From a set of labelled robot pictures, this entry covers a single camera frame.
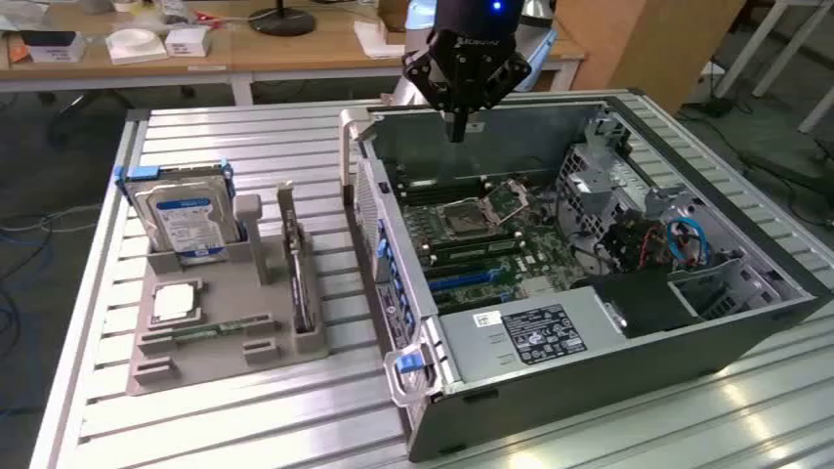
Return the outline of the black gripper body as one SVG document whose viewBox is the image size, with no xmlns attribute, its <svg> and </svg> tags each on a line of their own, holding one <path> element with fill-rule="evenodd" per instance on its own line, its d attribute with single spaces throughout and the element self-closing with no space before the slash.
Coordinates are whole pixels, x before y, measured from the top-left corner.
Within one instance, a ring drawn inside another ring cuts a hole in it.
<svg viewBox="0 0 834 469">
<path fill-rule="evenodd" d="M 505 57 L 516 51 L 520 1 L 439 1 L 428 46 L 443 46 L 460 57 Z"/>
</svg>

